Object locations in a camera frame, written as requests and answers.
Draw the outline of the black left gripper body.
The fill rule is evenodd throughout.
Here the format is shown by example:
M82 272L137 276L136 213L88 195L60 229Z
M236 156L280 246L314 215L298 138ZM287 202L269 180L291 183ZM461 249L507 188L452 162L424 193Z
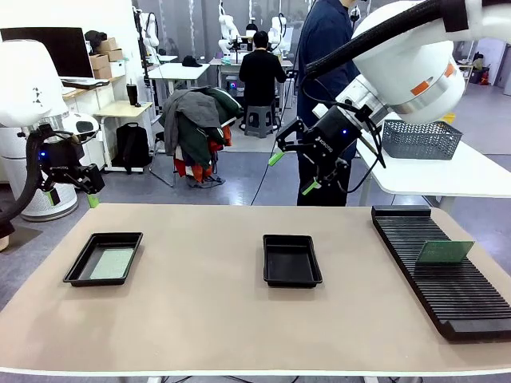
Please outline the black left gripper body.
M85 155L81 144L74 141L44 143L39 162L46 179L54 183L76 183L83 180L80 159Z

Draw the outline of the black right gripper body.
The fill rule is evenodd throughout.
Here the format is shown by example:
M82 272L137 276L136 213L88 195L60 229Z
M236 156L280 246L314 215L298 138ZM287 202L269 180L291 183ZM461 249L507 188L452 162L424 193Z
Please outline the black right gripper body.
M310 145L306 155L313 160L340 157L349 160L351 166L360 136L359 128L346 118L343 110L333 106L305 132L304 140Z

